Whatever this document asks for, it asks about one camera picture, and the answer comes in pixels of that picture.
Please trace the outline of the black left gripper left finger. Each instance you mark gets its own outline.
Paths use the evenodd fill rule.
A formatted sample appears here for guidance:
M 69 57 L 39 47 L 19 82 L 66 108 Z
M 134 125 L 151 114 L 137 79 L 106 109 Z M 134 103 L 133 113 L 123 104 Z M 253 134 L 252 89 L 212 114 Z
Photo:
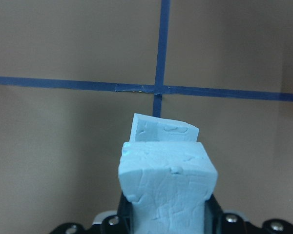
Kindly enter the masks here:
M 129 234 L 133 234 L 133 213 L 132 203 L 121 193 L 118 205 L 117 215 L 122 217 L 126 222 L 126 228 Z

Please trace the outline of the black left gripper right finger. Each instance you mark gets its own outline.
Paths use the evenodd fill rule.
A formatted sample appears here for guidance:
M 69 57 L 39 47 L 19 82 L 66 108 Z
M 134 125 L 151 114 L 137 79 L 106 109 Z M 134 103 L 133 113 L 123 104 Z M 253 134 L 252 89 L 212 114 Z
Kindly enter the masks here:
M 222 215 L 222 208 L 217 202 L 214 195 L 205 202 L 204 211 L 204 233 L 218 234 L 219 233 L 219 218 Z

